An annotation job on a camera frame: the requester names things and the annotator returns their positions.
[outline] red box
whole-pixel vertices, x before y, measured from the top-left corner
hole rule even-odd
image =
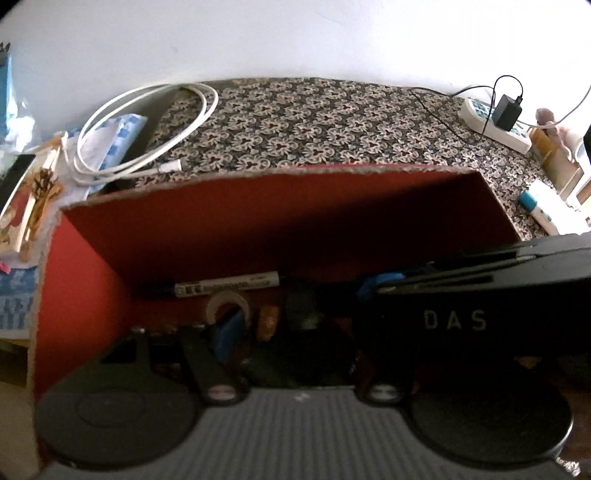
[[[519,241],[479,173],[357,167],[204,175],[63,211],[42,265],[35,399],[133,325],[203,320],[206,299],[146,300],[142,283],[278,270],[347,280]],[[248,292],[254,307],[280,288]]]

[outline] black power adapter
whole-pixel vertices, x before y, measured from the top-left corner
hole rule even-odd
[[[521,115],[521,101],[522,96],[519,95],[516,100],[513,98],[503,95],[499,100],[498,105],[495,107],[495,111],[492,112],[493,123],[501,130],[510,131],[515,125],[515,122]]]

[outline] white cable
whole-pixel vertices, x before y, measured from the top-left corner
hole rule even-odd
[[[538,128],[540,130],[547,130],[549,128],[554,128],[556,125],[561,124],[563,120],[565,120],[571,113],[573,113],[577,108],[579,108],[583,102],[585,101],[585,99],[588,97],[589,92],[591,92],[591,85],[589,85],[589,88],[587,90],[587,93],[585,93],[585,96],[583,97],[583,99],[577,104],[576,107],[574,107],[569,113],[567,113],[565,116],[563,116],[560,120],[558,120],[557,122],[554,122],[551,125],[530,125],[530,124],[526,124],[525,122],[522,122],[521,120],[517,120],[518,123],[520,123],[521,125],[527,125],[528,127],[534,127],[534,128]]]
[[[149,95],[153,95],[155,93],[177,87],[182,87],[196,93],[202,102],[199,114],[185,130],[180,132],[176,137],[165,142],[163,145],[133,160],[129,160],[128,162],[125,162],[121,165],[106,168],[104,170],[95,170],[94,168],[88,166],[82,154],[82,147],[84,146],[86,140],[88,140],[88,137],[106,120],[115,116],[121,110],[127,108],[129,105],[132,105],[133,103],[138,102]],[[125,102],[123,105],[115,108],[109,113],[103,115],[100,119],[96,120],[95,122],[95,119],[101,116],[104,113],[104,111],[107,110],[114,103],[117,103],[120,100],[129,97],[130,95],[143,91],[145,92]],[[205,98],[204,92],[211,93],[213,95],[213,101],[209,108],[207,107],[207,99]],[[160,157],[162,154],[173,148],[179,142],[187,138],[196,129],[198,129],[212,115],[212,113],[217,107],[218,100],[219,98],[217,95],[217,91],[215,91],[209,85],[205,85],[202,83],[152,85],[129,90],[106,102],[86,121],[86,123],[82,127],[80,135],[78,136],[78,141],[76,143],[76,153],[73,156],[73,158],[69,157],[67,149],[65,148],[67,134],[64,135],[64,137],[62,138],[62,143],[64,144],[64,148],[62,149],[62,151],[64,152],[64,160],[68,165],[69,169],[71,169],[74,175],[75,182],[79,185],[85,186],[102,185],[104,183],[109,183],[119,179],[132,179],[144,175],[165,173],[169,171],[180,171],[180,162],[178,161],[168,162],[163,165],[160,165],[158,168],[153,168],[150,170],[138,170],[149,165],[150,163],[153,163],[158,157]]]

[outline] black round pad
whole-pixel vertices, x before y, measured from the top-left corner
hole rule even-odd
[[[411,427],[428,446],[489,468],[557,455],[573,424],[558,391],[513,365],[449,369],[408,407]]]
[[[186,437],[195,404],[182,386],[155,375],[126,380],[90,391],[65,384],[41,399],[35,429],[54,458],[81,468],[123,468],[153,460]]]

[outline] gray ribbed surface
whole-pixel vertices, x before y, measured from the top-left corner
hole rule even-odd
[[[400,413],[352,391],[255,390],[211,408],[176,450],[119,472],[54,464],[42,480],[565,480],[552,461],[513,472],[456,465],[423,446]]]

